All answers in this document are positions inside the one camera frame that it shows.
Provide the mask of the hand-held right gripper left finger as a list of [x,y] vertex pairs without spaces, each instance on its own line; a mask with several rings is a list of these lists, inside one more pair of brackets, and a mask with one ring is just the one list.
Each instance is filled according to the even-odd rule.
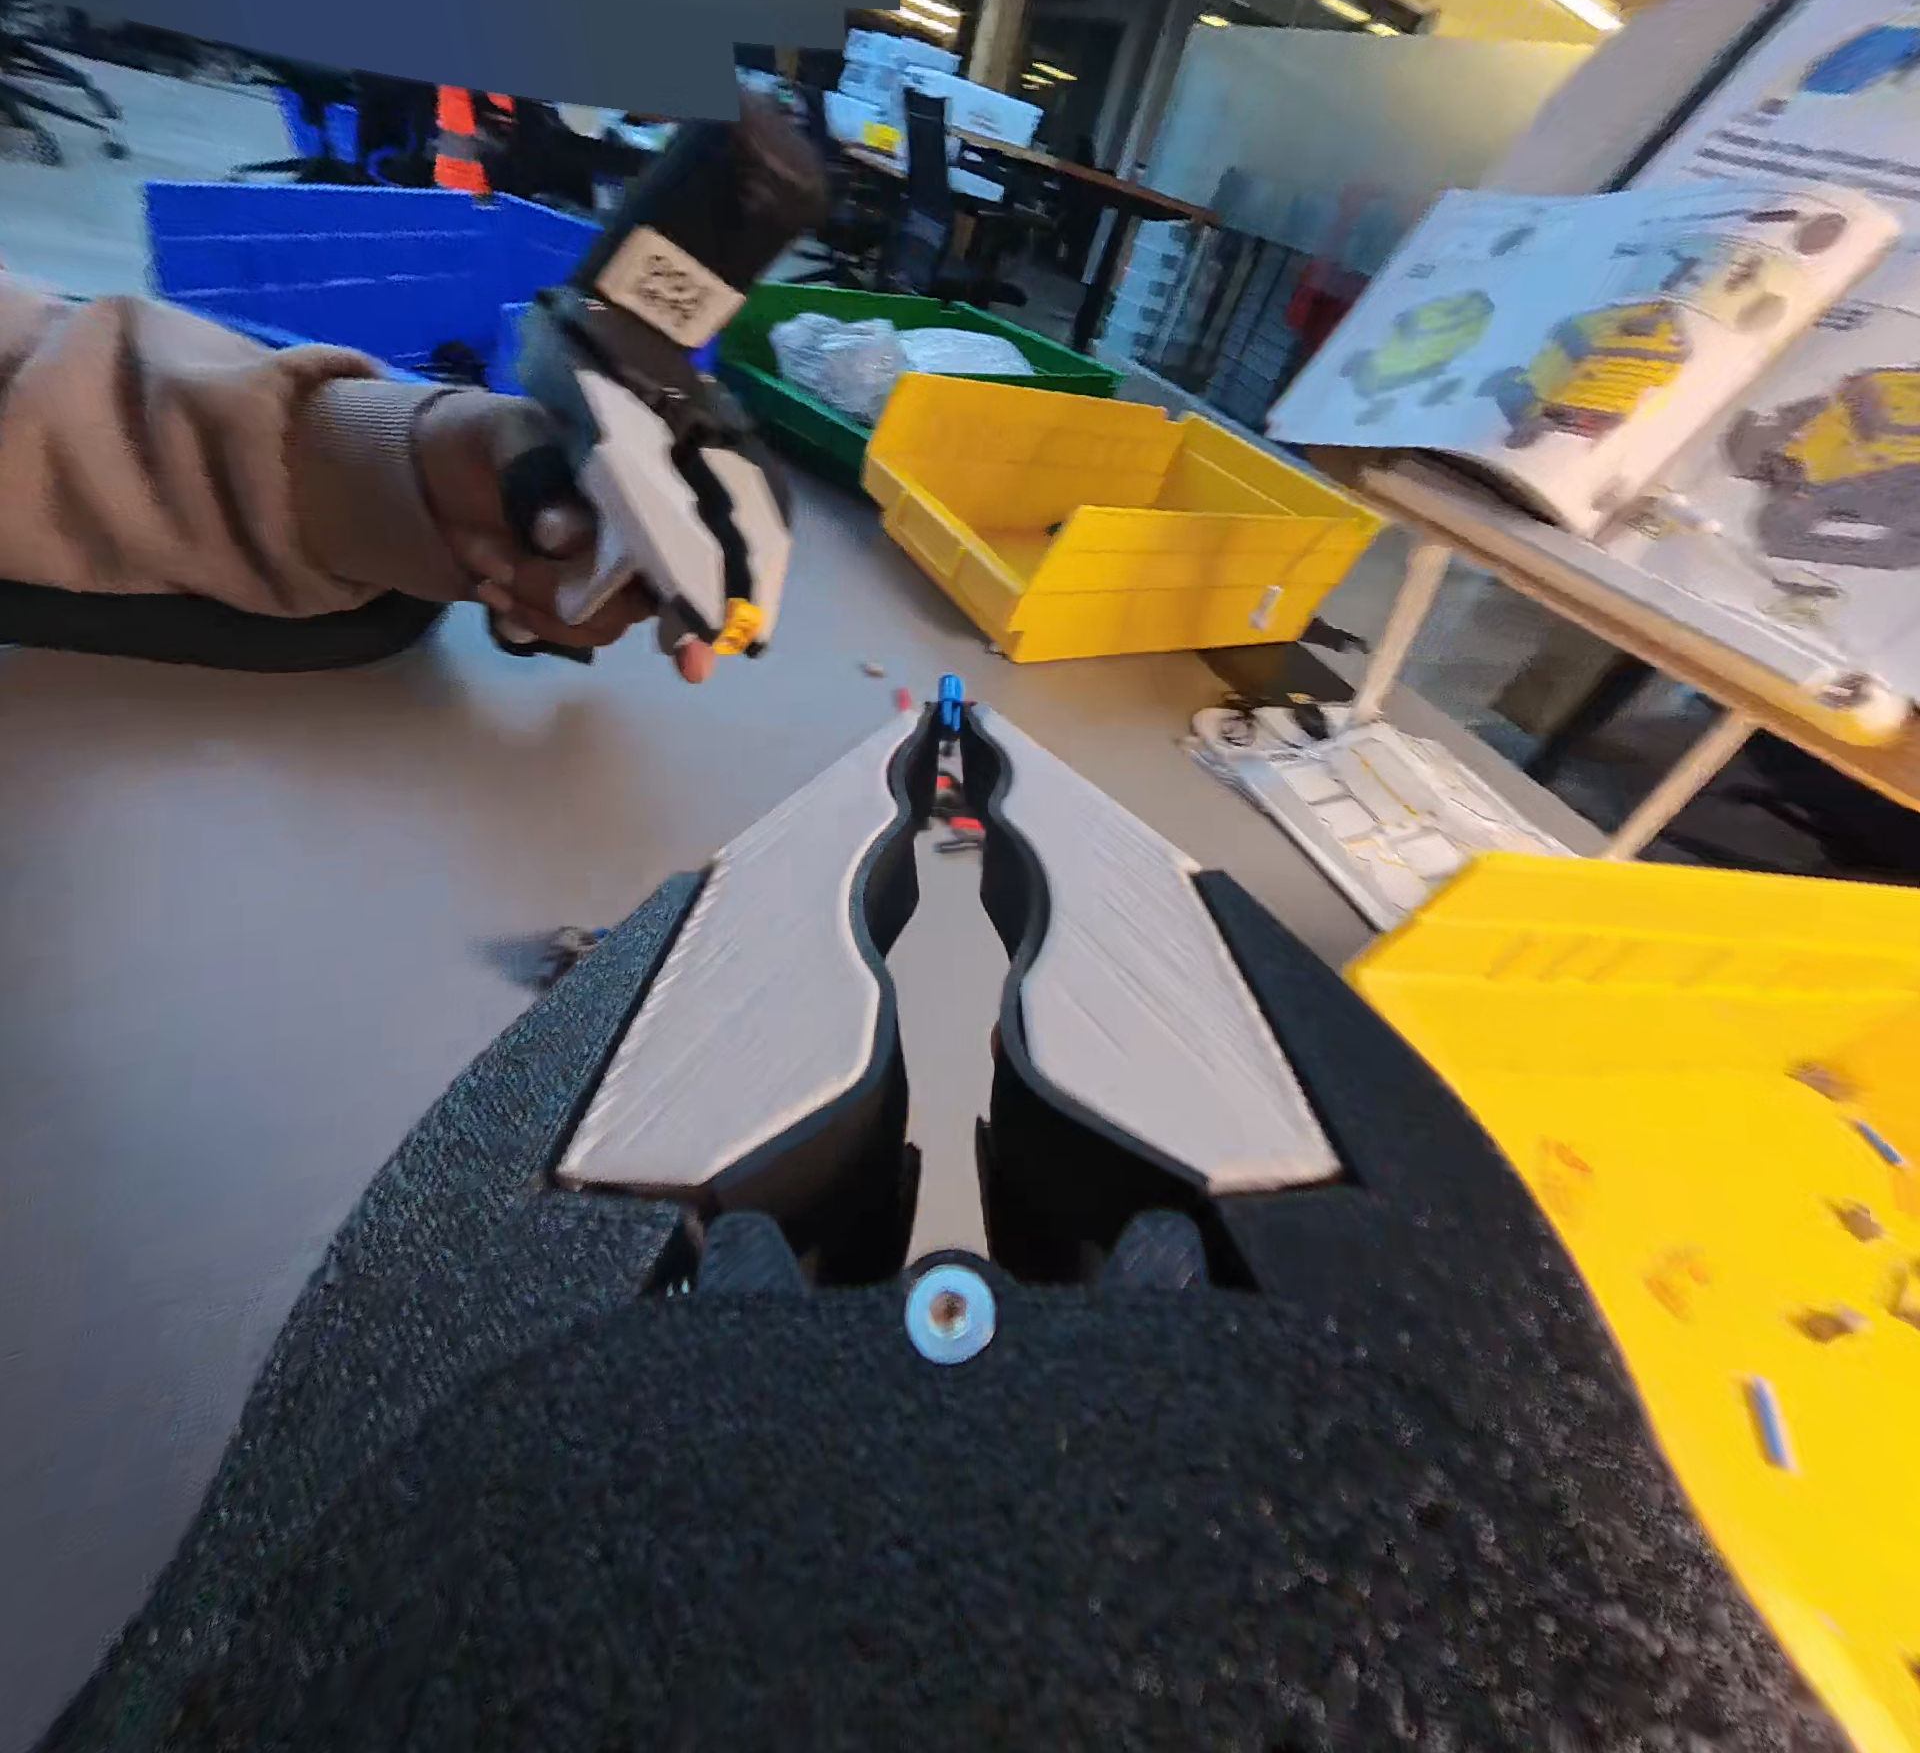
[[908,1260],[919,1154],[890,953],[918,910],[919,717],[705,870],[561,1148],[561,1186],[762,1213],[822,1283]]

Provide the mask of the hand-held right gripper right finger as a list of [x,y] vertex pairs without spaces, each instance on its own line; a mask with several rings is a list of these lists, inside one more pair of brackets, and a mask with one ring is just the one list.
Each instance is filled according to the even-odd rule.
[[1338,1152],[1207,899],[1207,870],[990,707],[960,712],[978,899],[1006,953],[974,1126],[998,1269],[1082,1283],[1144,1213],[1246,1283],[1227,1203],[1338,1183]]

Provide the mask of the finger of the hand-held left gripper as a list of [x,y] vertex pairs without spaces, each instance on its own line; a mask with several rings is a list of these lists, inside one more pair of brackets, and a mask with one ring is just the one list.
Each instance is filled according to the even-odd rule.
[[736,444],[705,444],[694,464],[719,491],[720,513],[712,533],[725,555],[725,604],[736,596],[762,604],[774,641],[794,563],[794,501],[786,478],[778,467]]
[[725,472],[736,430],[705,384],[639,392],[604,371],[562,371],[561,432],[595,519],[590,558],[561,581],[579,628],[642,588],[674,647],[736,649],[736,515]]

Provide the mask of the grey toy brick assembly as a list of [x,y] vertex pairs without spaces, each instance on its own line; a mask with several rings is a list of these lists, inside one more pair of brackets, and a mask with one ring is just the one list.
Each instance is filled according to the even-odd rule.
[[546,993],[566,974],[575,974],[596,946],[604,946],[611,928],[562,925],[541,931],[512,931],[477,942],[477,959],[503,981]]

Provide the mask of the yellow plastic bin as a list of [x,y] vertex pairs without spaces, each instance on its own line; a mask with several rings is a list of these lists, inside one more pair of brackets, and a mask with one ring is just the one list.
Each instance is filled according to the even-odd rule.
[[955,376],[899,377],[860,482],[1014,664],[1294,643],[1381,535],[1203,416]]
[[[1562,1246],[1571,1175],[1538,1152],[1567,1089],[1816,1065],[1887,1113],[1918,1111],[1908,886],[1488,852],[1346,977],[1473,1111]],[[1689,1444],[1635,1388],[1708,1537],[1850,1747],[1918,1750],[1918,1467],[1894,1488],[1773,1475],[1742,1438]]]

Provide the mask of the person's left forearm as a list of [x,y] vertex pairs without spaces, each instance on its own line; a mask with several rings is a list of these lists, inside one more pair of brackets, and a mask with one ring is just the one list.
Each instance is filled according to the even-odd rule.
[[5,581],[315,619],[468,599],[416,460],[444,392],[5,278]]

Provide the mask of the grey desk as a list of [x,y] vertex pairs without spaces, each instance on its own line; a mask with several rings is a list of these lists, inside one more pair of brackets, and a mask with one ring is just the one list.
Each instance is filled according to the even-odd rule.
[[794,501],[778,635],[699,687],[649,635],[507,662],[475,608],[323,676],[5,655],[5,1750],[180,1548],[326,1237],[530,1005],[477,942],[622,920],[893,687],[960,675],[1325,963],[1370,942],[1180,750],[1208,664],[1002,664],[865,501]]

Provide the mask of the person's left hand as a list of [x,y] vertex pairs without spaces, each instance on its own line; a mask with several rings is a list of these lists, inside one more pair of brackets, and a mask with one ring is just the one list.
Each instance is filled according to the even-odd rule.
[[602,649],[656,619],[656,599],[631,581],[583,621],[571,626],[555,612],[562,574],[596,558],[596,519],[566,487],[546,499],[524,529],[507,519],[505,474],[541,447],[541,409],[514,397],[456,392],[416,421],[426,505],[468,578],[468,596],[490,612],[495,628],[514,647]]

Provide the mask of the clear plastic bags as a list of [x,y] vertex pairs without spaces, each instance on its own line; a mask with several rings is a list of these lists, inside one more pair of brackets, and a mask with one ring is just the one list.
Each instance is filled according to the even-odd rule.
[[770,327],[770,351],[786,384],[865,427],[878,423],[908,376],[1035,376],[1021,346],[998,334],[833,319],[816,310]]

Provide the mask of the black office chair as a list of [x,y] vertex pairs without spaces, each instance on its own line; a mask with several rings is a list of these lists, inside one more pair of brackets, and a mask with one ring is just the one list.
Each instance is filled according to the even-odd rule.
[[878,250],[878,288],[974,310],[1028,306],[1028,288],[1002,277],[1021,225],[1002,203],[955,193],[940,98],[904,93],[904,152],[904,201]]

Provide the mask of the stack of white boxes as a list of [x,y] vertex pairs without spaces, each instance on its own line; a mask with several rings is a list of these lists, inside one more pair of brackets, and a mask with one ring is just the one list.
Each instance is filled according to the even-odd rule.
[[1031,148],[1041,108],[958,77],[958,57],[919,39],[851,28],[839,86],[825,93],[828,133],[884,152],[904,138],[904,98],[924,93],[949,110],[949,130]]

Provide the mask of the green plastic bin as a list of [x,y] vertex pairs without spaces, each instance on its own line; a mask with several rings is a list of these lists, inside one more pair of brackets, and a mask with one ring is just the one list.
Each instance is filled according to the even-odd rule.
[[786,460],[860,487],[877,423],[908,376],[1115,397],[1118,371],[966,302],[756,287],[713,356],[720,381]]

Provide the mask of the sticker sheet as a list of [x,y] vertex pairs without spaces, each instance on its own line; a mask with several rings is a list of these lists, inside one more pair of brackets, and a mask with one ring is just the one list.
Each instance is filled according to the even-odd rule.
[[1423,910],[1488,852],[1571,855],[1446,746],[1335,712],[1309,737],[1286,707],[1207,707],[1187,754],[1238,791],[1378,931]]

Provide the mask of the wooden background table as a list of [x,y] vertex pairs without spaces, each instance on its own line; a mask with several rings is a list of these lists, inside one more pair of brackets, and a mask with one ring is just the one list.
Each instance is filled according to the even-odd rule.
[[[865,144],[848,144],[848,155],[855,164],[870,164],[884,180],[899,187],[899,195],[890,206],[886,230],[878,239],[884,250],[884,242],[890,239],[904,201],[908,152],[904,159],[886,163]],[[1128,183],[1101,170],[1053,159],[1036,148],[1015,148],[985,141],[978,133],[949,130],[949,163],[955,193],[978,203],[1002,203],[1006,211],[1014,211],[1021,235],[1053,226],[1049,206],[1085,206],[1096,225],[1107,225],[1107,230],[1100,230],[1093,242],[1093,272],[1085,277],[1077,302],[1072,310],[1067,346],[1074,356],[1090,356],[1096,346],[1118,281],[1118,263],[1128,259],[1129,239],[1140,225],[1187,225],[1203,230],[1216,226],[1216,215],[1207,206],[1180,203],[1140,183]]]

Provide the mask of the blue plastic bin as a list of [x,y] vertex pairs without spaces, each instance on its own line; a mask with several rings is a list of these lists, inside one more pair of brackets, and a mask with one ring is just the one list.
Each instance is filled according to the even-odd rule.
[[405,381],[517,392],[517,327],[596,225],[453,189],[148,183],[157,301],[266,346],[351,346]]

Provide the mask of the scattered grey blue toy parts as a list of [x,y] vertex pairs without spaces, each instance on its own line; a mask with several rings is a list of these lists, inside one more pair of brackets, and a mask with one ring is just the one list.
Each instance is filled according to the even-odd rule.
[[1697,1449],[1894,1488],[1918,1467],[1918,1111],[1829,1069],[1567,1089],[1538,1165],[1626,1362]]

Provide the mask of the open instruction booklet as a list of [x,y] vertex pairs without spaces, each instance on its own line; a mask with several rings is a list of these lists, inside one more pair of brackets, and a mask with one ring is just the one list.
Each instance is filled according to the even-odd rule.
[[1448,189],[1265,436],[1460,460],[1595,539],[1898,239],[1898,215],[1815,183]]

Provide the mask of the large instruction sheet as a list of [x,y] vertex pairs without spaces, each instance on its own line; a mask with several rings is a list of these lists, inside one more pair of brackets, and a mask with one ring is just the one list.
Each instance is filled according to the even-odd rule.
[[1809,655],[1802,691],[1918,702],[1918,0],[1667,0],[1602,46],[1480,180],[1602,193],[1816,183],[1894,250],[1789,344],[1602,547]]

